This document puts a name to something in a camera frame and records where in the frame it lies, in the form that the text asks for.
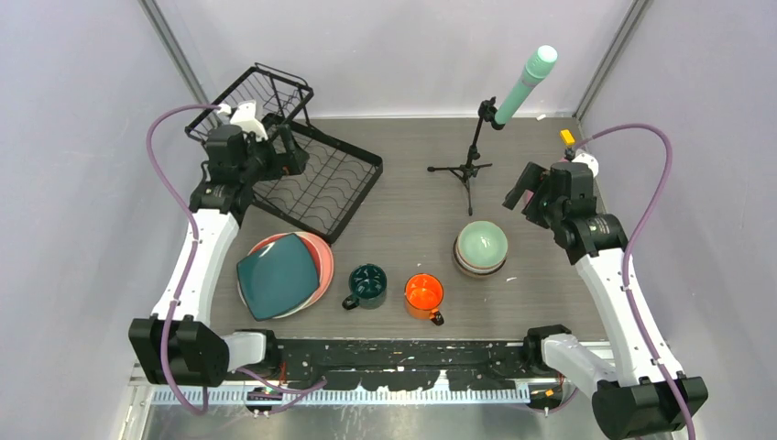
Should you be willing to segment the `dark green mug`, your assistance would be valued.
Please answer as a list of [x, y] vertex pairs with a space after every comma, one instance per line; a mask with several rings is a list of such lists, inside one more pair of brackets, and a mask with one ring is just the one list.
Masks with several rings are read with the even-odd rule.
[[348, 278], [349, 295], [342, 301], [345, 310], [361, 307], [374, 310], [386, 299], [388, 278], [385, 271], [371, 263], [356, 267]]

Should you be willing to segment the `orange mug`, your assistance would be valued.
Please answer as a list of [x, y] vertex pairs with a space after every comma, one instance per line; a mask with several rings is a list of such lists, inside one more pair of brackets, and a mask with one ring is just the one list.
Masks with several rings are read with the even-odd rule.
[[411, 317], [444, 324], [440, 307], [444, 298], [442, 283], [433, 275], [418, 273], [411, 276], [404, 287], [405, 308]]

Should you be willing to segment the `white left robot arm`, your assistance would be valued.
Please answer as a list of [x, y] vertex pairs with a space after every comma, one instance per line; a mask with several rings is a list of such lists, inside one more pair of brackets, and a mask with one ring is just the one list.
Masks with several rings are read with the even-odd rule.
[[134, 319], [128, 330], [152, 384], [217, 387], [241, 367], [261, 380], [279, 372], [281, 349], [273, 331], [219, 336], [209, 326], [217, 279], [262, 164], [258, 147], [256, 134], [236, 125], [207, 135], [204, 178], [183, 206], [189, 224], [175, 269], [150, 316]]

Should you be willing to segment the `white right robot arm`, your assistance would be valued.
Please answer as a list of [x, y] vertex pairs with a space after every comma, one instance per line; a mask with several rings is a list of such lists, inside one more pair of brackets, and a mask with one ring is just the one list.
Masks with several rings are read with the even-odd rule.
[[614, 360], [583, 346], [562, 324], [528, 330], [520, 351], [535, 376], [557, 372], [591, 401], [609, 439], [686, 431], [708, 398], [700, 377], [689, 377], [657, 328], [640, 285], [629, 241], [612, 214], [597, 210], [594, 173], [579, 162], [549, 168], [530, 162], [506, 195], [514, 209], [523, 196], [526, 219], [553, 232], [594, 299]]

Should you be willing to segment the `pink wedge object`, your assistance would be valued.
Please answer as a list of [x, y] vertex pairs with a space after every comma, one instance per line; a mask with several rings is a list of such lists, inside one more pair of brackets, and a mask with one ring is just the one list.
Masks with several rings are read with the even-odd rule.
[[545, 203], [544, 192], [537, 190], [536, 192], [531, 193], [528, 199], [528, 202], [526, 203], [526, 208], [531, 209], [533, 211], [539, 211], [544, 207], [544, 203]]

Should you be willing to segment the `yellow small block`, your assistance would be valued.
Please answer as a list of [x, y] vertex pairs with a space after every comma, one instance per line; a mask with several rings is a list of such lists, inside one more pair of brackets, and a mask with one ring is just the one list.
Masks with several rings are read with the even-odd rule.
[[563, 129], [559, 132], [559, 136], [567, 148], [572, 147], [576, 140], [573, 133], [569, 129]]

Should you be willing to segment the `light green bowl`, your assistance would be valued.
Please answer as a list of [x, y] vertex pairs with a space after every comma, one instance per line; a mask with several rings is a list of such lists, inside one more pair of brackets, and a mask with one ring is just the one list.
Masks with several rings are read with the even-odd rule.
[[498, 225], [478, 220], [467, 224], [459, 233], [458, 246], [463, 258], [477, 268], [489, 268], [505, 259], [509, 240]]

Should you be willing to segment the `black mini tripod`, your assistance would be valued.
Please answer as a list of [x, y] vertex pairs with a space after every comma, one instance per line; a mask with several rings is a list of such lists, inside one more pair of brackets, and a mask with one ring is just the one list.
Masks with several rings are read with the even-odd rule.
[[476, 128], [472, 137], [472, 141], [467, 149], [466, 159], [463, 164], [453, 167], [429, 166], [426, 169], [428, 172], [449, 171], [458, 181], [462, 183], [462, 185], [465, 187], [467, 214], [469, 216], [474, 214], [474, 209], [472, 206], [471, 181], [477, 176], [481, 169], [493, 166], [492, 163], [476, 164], [476, 161], [481, 157], [477, 142], [479, 140], [483, 125], [485, 123], [489, 123], [492, 126], [495, 125], [495, 116], [498, 111], [495, 107], [495, 103], [495, 96], [492, 96], [491, 98], [486, 99], [480, 103], [480, 106], [477, 110], [478, 120], [476, 123]]

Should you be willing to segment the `red round plate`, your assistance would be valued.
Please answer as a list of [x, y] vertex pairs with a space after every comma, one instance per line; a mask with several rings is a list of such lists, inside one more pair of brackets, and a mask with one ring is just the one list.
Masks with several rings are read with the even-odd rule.
[[267, 238], [264, 238], [263, 240], [259, 241], [257, 244], [255, 244], [249, 251], [248, 255], [251, 255], [255, 253], [256, 251], [260, 250], [261, 248], [285, 237], [289, 236], [290, 234], [297, 236], [306, 246], [308, 251], [311, 253], [312, 257], [319, 257], [318, 250], [316, 248], [316, 242], [313, 240], [315, 238], [314, 234], [310, 234], [308, 232], [304, 231], [295, 231], [291, 233], [279, 233], [272, 236], [269, 236]]

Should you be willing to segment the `brown striped bowl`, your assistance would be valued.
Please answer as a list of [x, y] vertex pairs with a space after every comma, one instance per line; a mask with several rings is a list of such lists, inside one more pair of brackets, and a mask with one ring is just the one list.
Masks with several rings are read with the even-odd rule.
[[490, 277], [498, 273], [500, 270], [502, 270], [502, 268], [505, 266], [507, 262], [507, 260], [504, 258], [497, 265], [489, 268], [484, 268], [484, 269], [471, 266], [461, 255], [457, 239], [453, 243], [452, 255], [453, 255], [453, 261], [455, 265], [458, 267], [458, 269], [460, 269], [465, 275], [473, 278]]

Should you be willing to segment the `pink round plate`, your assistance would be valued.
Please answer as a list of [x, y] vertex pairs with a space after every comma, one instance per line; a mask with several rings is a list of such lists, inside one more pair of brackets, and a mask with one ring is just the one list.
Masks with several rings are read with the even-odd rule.
[[316, 248], [319, 253], [318, 258], [312, 257], [320, 277], [319, 288], [312, 294], [312, 296], [308, 300], [306, 300], [303, 304], [301, 304], [297, 308], [285, 314], [278, 315], [272, 319], [280, 319], [283, 317], [290, 316], [312, 305], [313, 303], [321, 299], [323, 297], [323, 294], [326, 293], [326, 291], [330, 287], [330, 284], [334, 277], [334, 254], [331, 248], [329, 247], [329, 245], [326, 244], [320, 237], [315, 236], [313, 240], [316, 242]]

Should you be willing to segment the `mint green microphone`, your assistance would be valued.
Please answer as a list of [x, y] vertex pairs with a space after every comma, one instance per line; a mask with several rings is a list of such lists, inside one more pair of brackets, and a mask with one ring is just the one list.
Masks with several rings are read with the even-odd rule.
[[548, 77], [558, 59], [556, 48], [542, 45], [527, 59], [519, 79], [516, 81], [502, 105], [494, 115], [492, 126], [501, 129], [516, 114], [531, 92]]

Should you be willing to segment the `teal square plate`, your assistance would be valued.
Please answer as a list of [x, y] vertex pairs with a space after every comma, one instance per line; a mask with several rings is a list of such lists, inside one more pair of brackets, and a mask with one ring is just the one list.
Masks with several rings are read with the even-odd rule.
[[308, 300], [320, 286], [312, 254], [301, 238], [287, 234], [236, 265], [238, 293], [252, 317], [266, 321]]

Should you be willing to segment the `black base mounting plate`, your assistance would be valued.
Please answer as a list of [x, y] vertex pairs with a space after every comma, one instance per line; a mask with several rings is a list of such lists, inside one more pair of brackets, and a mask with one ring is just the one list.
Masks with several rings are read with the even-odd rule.
[[279, 339], [253, 370], [301, 389], [325, 379], [327, 391], [502, 391], [513, 380], [552, 378], [530, 369], [521, 343], [488, 340]]

